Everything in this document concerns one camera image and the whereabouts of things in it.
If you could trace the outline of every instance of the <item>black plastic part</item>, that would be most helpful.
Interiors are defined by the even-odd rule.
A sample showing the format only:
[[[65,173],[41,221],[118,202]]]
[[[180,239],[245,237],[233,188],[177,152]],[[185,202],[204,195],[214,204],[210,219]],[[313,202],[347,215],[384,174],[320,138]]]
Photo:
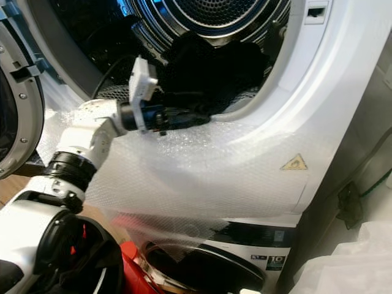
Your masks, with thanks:
[[[30,158],[18,170],[14,171],[14,175],[32,178],[33,176],[42,175],[45,168],[46,166],[43,164],[41,157],[37,151],[34,151]]]
[[[187,109],[166,108],[163,124],[166,130],[187,129],[189,127],[201,126],[210,122],[208,115],[202,115]]]
[[[95,166],[82,156],[67,152],[57,152],[43,175],[63,179],[86,191],[96,171]]]
[[[0,294],[7,293],[22,280],[24,274],[19,266],[12,262],[0,260]]]
[[[65,198],[57,198],[46,194],[31,194],[30,200],[38,199],[39,202],[54,205],[66,206],[72,213],[78,214],[83,210],[83,202],[72,191],[68,192]]]
[[[339,214],[336,218],[345,222],[348,230],[358,224],[364,217],[361,194],[353,181],[349,182],[337,195]]]
[[[17,83],[22,83],[32,77],[27,67],[22,67],[14,72],[11,72],[11,75]]]
[[[210,240],[254,247],[291,248],[296,228],[230,222]]]
[[[42,274],[52,268],[66,266],[70,247],[83,235],[76,215],[68,210],[58,213],[42,235],[37,250],[34,274]]]
[[[132,106],[128,102],[118,103],[118,113],[121,115],[122,125],[126,130],[137,130],[136,120]]]
[[[45,232],[39,248],[44,255],[40,258],[51,257],[55,244],[64,248],[63,254],[55,255],[57,258],[51,259],[51,266],[47,264],[42,268],[30,293],[122,293],[123,257],[113,237],[98,222],[87,217],[75,216],[70,222],[59,225],[64,228],[57,228],[54,222]],[[106,270],[100,281],[103,269]]]

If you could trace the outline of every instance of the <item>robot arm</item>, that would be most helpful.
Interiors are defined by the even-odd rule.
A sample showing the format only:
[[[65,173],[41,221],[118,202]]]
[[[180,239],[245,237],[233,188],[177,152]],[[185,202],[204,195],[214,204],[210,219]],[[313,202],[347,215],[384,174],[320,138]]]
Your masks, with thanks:
[[[43,175],[33,177],[0,210],[0,294],[28,293],[41,274],[64,263],[62,248],[69,249],[70,240],[80,234],[76,214],[114,138],[130,130],[164,134],[209,121],[184,109],[143,107],[142,100],[151,98],[156,83],[147,62],[137,58],[129,101],[81,105]]]

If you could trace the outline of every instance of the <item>plastic sheet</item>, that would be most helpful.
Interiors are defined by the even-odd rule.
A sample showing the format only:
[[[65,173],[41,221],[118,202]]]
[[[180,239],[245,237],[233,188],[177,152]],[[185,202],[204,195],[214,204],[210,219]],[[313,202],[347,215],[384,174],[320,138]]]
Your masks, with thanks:
[[[37,149],[45,163],[82,103],[68,98],[69,92],[47,88],[47,116]],[[56,103],[58,97],[64,104]],[[196,246],[227,224],[221,218],[291,212],[311,167],[299,172],[282,167],[299,150],[317,159],[332,148],[319,134],[268,134],[229,122],[169,131],[164,137],[130,132],[113,140],[108,159],[86,191],[86,202],[128,228],[139,246],[168,240]]]
[[[358,241],[308,261],[290,294],[391,293],[392,222],[367,222]]]

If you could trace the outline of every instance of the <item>black cloth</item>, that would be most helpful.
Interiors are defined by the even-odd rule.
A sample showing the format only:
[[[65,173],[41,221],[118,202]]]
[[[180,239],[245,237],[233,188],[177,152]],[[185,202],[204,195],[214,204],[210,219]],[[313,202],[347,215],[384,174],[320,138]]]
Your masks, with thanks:
[[[214,48],[193,32],[176,39],[164,58],[163,104],[207,115],[222,113],[239,93],[260,86],[269,61],[254,43]]]

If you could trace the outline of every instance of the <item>black cable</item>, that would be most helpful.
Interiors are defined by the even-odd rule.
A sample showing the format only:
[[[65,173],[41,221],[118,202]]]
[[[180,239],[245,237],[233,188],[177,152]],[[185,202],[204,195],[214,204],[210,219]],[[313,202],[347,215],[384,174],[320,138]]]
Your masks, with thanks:
[[[109,69],[105,72],[105,74],[103,75],[103,77],[99,80],[98,85],[96,86],[94,92],[93,92],[92,95],[91,95],[91,100],[94,100],[94,99],[97,97],[97,94],[98,94],[100,88],[102,87],[104,81],[105,81],[105,80],[108,78],[108,76],[111,74],[111,72],[113,71],[113,69],[114,69],[121,61],[123,61],[124,59],[127,59],[127,58],[131,58],[131,57],[132,57],[132,58],[135,58],[134,55],[124,55],[123,57],[120,57],[119,59],[117,59],[116,62],[113,63],[113,64],[109,67]]]
[[[383,175],[377,182],[375,182],[375,184],[373,186],[371,186],[364,194],[362,194],[360,197],[366,197],[368,196],[375,188],[377,188],[381,183],[383,183],[386,179],[388,179],[388,177],[390,176],[390,174],[392,173],[392,169],[389,170],[385,175]]]

